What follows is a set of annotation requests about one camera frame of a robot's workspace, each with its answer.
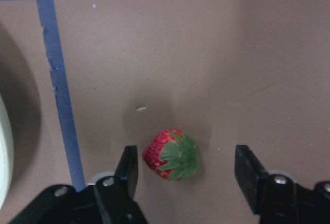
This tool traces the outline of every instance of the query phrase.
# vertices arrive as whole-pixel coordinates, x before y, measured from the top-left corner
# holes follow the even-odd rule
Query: blue tape
[[[67,76],[65,74],[61,42],[56,22],[54,0],[37,0],[46,53],[51,65],[51,78],[55,90],[58,116],[73,186],[85,188],[76,129],[74,126]]]

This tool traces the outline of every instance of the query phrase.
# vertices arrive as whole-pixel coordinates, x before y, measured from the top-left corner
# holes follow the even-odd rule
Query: strawberry calyx
[[[157,167],[158,170],[172,170],[168,180],[186,180],[196,173],[199,168],[197,161],[197,150],[195,142],[184,133],[182,137],[175,133],[170,133],[173,141],[164,145],[160,154],[160,159],[167,162],[165,165]]]

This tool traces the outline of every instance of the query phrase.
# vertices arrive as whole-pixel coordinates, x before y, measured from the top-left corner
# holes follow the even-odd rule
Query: white bowl
[[[14,143],[8,114],[0,96],[0,209],[4,204],[12,177]]]

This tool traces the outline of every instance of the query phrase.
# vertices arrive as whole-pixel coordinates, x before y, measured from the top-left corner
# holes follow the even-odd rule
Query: small white crumb
[[[136,109],[137,112],[142,112],[146,109],[146,106],[140,106]]]

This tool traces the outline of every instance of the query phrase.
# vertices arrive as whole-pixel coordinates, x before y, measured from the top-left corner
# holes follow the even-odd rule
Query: strawberry
[[[159,133],[142,157],[151,170],[168,180],[183,181],[199,168],[195,142],[178,130]]]

